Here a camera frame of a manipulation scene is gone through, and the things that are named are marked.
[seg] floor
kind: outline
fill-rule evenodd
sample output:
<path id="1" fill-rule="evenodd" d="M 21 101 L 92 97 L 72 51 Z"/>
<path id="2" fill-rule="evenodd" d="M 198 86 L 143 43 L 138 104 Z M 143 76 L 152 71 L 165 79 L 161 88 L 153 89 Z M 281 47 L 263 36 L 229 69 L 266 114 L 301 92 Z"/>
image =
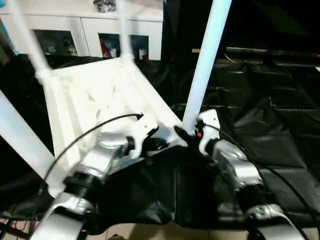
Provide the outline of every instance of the floor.
<path id="1" fill-rule="evenodd" d="M 18 222 L 17 228 L 22 229 L 24 222 Z M 317 240 L 316 229 L 305 229 L 310 240 Z M 245 231 L 207 231 L 180 227 L 176 224 L 165 226 L 145 224 L 119 224 L 110 227 L 103 234 L 89 236 L 87 240 L 107 240 L 114 235 L 123 236 L 126 240 L 246 240 Z M 17 240 L 15 236 L 7 234 L 4 240 Z"/>

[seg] white pole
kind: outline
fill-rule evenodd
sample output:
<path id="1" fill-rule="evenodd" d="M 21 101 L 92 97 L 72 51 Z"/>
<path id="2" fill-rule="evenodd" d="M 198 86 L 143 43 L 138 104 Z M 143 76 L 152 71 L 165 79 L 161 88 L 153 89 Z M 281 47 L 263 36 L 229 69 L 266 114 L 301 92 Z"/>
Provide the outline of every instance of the white pole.
<path id="1" fill-rule="evenodd" d="M 50 69 L 48 63 L 39 46 L 35 33 L 33 31 L 30 31 L 27 26 L 19 4 L 16 3 L 16 0 L 6 0 L 6 4 L 10 9 L 16 27 L 20 31 L 21 38 L 24 38 L 25 42 L 27 43 L 29 52 L 28 56 L 35 69 L 35 72 L 40 73 L 43 71 L 47 71 L 48 69 Z"/>
<path id="2" fill-rule="evenodd" d="M 183 128 L 191 135 L 205 96 L 232 0 L 213 0 L 201 50 L 183 116 Z"/>
<path id="3" fill-rule="evenodd" d="M 55 158 L 1 90 L 0 113 L 0 135 L 41 178 L 44 178 Z M 55 191 L 62 189 L 62 179 L 58 177 L 62 178 L 65 175 L 62 169 L 55 167 L 52 173 L 54 177 L 47 180 L 52 193 L 56 194 Z"/>
<path id="4" fill-rule="evenodd" d="M 126 16 L 126 3 L 125 0 L 117 0 L 116 10 L 118 12 L 118 20 L 120 22 L 120 48 L 121 48 L 121 57 L 133 58 L 131 50 L 131 41 L 128 35 L 127 29 L 127 16 Z"/>

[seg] red wire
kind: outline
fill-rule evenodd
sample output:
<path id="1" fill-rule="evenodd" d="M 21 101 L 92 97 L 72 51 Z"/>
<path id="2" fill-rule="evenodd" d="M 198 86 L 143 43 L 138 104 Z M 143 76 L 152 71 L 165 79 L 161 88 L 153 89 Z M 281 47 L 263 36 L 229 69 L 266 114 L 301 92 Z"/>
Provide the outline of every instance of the red wire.
<path id="1" fill-rule="evenodd" d="M 18 227 L 17 227 L 17 223 L 18 223 L 18 221 L 15 221 L 15 223 L 14 223 L 14 228 L 15 229 L 18 229 Z M 18 230 L 20 230 L 20 231 L 25 231 L 25 229 L 26 229 L 26 227 L 27 227 L 27 221 L 24 221 L 24 225 L 23 225 L 23 228 L 22 229 L 18 229 Z"/>

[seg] cabinet door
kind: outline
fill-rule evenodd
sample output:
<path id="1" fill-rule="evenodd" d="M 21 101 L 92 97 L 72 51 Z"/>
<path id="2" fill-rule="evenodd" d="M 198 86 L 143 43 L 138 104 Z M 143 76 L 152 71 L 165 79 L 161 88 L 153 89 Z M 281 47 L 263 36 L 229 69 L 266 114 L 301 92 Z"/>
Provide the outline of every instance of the cabinet door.
<path id="1" fill-rule="evenodd" d="M 120 23 L 118 20 L 82 17 L 81 21 L 91 56 L 119 56 Z M 127 29 L 136 57 L 160 60 L 162 22 L 128 20 Z"/>
<path id="2" fill-rule="evenodd" d="M 0 15 L 8 35 L 19 53 L 27 54 L 28 46 L 11 15 Z M 45 54 L 89 56 L 85 33 L 79 17 L 25 15 Z"/>

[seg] black cable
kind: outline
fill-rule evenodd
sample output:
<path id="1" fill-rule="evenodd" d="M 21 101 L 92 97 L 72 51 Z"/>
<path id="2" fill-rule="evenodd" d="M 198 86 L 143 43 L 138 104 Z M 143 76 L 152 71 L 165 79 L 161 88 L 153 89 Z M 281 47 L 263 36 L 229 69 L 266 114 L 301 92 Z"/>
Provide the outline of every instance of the black cable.
<path id="1" fill-rule="evenodd" d="M 10 234 L 13 236 L 16 236 L 17 238 L 20 239 L 28 239 L 28 234 L 23 232 L 22 230 L 19 230 L 15 227 L 11 226 L 12 221 L 8 221 L 6 224 L 0 222 L 0 229 L 1 229 L 1 233 L 3 233 L 1 235 L 1 237 L 4 239 L 4 236 L 6 234 Z"/>
<path id="2" fill-rule="evenodd" d="M 30 239 L 32 236 L 32 233 L 34 232 L 34 226 L 36 225 L 35 220 L 29 221 L 29 228 L 28 228 L 28 238 Z"/>
<path id="3" fill-rule="evenodd" d="M 32 180 L 32 177 L 33 177 L 33 176 L 32 176 L 32 174 L 31 174 L 30 177 L 29 177 L 29 179 L 27 180 L 27 182 L 24 184 L 23 189 L 20 191 L 20 193 L 18 194 L 18 196 L 15 198 L 15 201 L 14 201 L 13 204 L 12 204 L 11 214 L 10 214 L 10 216 L 9 216 L 9 218 L 8 218 L 9 221 L 12 219 L 12 217 L 13 217 L 13 215 L 14 215 L 14 213 L 15 213 L 15 210 L 16 210 L 16 208 L 17 208 L 17 206 L 18 206 L 18 203 L 19 203 L 20 198 L 26 193 L 26 191 L 27 191 L 27 189 L 28 189 L 28 185 L 29 185 L 29 183 L 30 183 L 31 180 Z"/>
<path id="4" fill-rule="evenodd" d="M 251 162 L 252 164 L 254 164 L 257 168 L 257 165 L 258 166 L 261 166 L 265 169 L 267 169 L 268 171 L 270 171 L 272 174 L 276 175 L 278 178 L 280 178 L 290 189 L 291 191 L 295 194 L 295 196 L 300 200 L 300 202 L 302 203 L 302 205 L 305 207 L 305 209 L 308 211 L 308 214 L 310 215 L 310 217 L 312 218 L 313 222 L 315 223 L 315 226 L 317 228 L 317 231 L 318 231 L 318 238 L 320 239 L 320 226 L 318 224 L 318 219 L 317 219 L 317 216 L 315 214 L 315 210 L 312 209 L 312 207 L 310 207 L 307 203 L 307 201 L 303 198 L 303 196 L 291 185 L 290 182 L 288 182 L 288 180 L 286 180 L 280 173 L 278 173 L 277 171 L 275 171 L 274 169 L 272 169 L 271 167 L 268 167 L 266 166 L 265 164 L 263 163 L 256 163 L 255 161 L 253 161 L 252 159 L 249 159 L 248 157 L 248 154 L 246 153 L 245 149 L 240 146 L 239 143 L 236 142 L 236 140 L 231 137 L 229 134 L 227 134 L 226 132 L 224 132 L 223 130 L 221 130 L 220 128 L 218 127 L 215 127 L 215 126 L 212 126 L 210 124 L 204 124 L 205 126 L 208 126 L 210 128 L 213 128 L 215 130 L 217 130 L 219 133 L 223 134 L 225 137 L 228 138 L 228 140 L 230 142 L 232 142 L 234 145 L 236 145 L 239 149 L 241 149 L 243 151 L 243 153 L 246 155 L 247 159 L 249 162 Z M 264 184 L 266 185 L 266 187 L 268 187 L 267 183 L 266 183 L 266 180 L 262 179 Z M 305 239 L 308 239 L 308 237 L 305 235 L 304 231 L 302 229 L 300 229 L 299 227 L 295 226 L 299 232 L 302 234 L 302 236 L 305 238 Z"/>
<path id="5" fill-rule="evenodd" d="M 13 221 L 9 219 L 8 222 L 6 223 L 6 225 L 7 226 L 11 226 L 12 222 Z M 4 231 L 4 230 L 1 230 L 1 232 L 0 232 L 0 240 L 5 239 L 6 235 L 7 235 L 7 232 Z"/>
<path id="6" fill-rule="evenodd" d="M 83 133 L 82 135 L 78 136 L 73 142 L 71 142 L 59 155 L 58 157 L 53 161 L 53 163 L 50 165 L 48 171 L 46 172 L 44 178 L 43 178 L 43 181 L 40 185 L 40 188 L 39 188 L 39 192 L 37 194 L 37 197 L 35 199 L 35 204 L 34 204 L 34 208 L 33 208 L 33 211 L 31 212 L 31 216 L 32 216 L 32 220 L 37 220 L 36 219 L 36 213 L 37 213 L 37 210 L 38 210 L 38 206 L 37 206 L 37 203 L 39 202 L 39 199 L 40 197 L 42 196 L 42 193 L 45 189 L 45 186 L 46 186 L 46 181 L 48 179 L 48 176 L 50 175 L 51 171 L 53 170 L 53 168 L 55 167 L 55 165 L 58 163 L 58 161 L 61 159 L 61 157 L 74 145 L 76 144 L 79 140 L 81 140 L 83 137 L 85 137 L 86 135 L 88 135 L 89 133 L 93 132 L 94 130 L 108 124 L 108 123 L 111 123 L 115 120 L 118 120 L 118 119 L 122 119 L 122 118 L 127 118 L 127 117 L 137 117 L 138 119 L 141 118 L 143 116 L 143 114 L 136 114 L 136 113 L 132 113 L 132 114 L 125 114 L 125 115 L 121 115 L 121 116 L 116 116 L 114 118 L 111 118 L 107 121 L 104 121 L 100 124 L 98 124 L 97 126 L 91 128 L 90 130 L 86 131 L 85 133 Z"/>

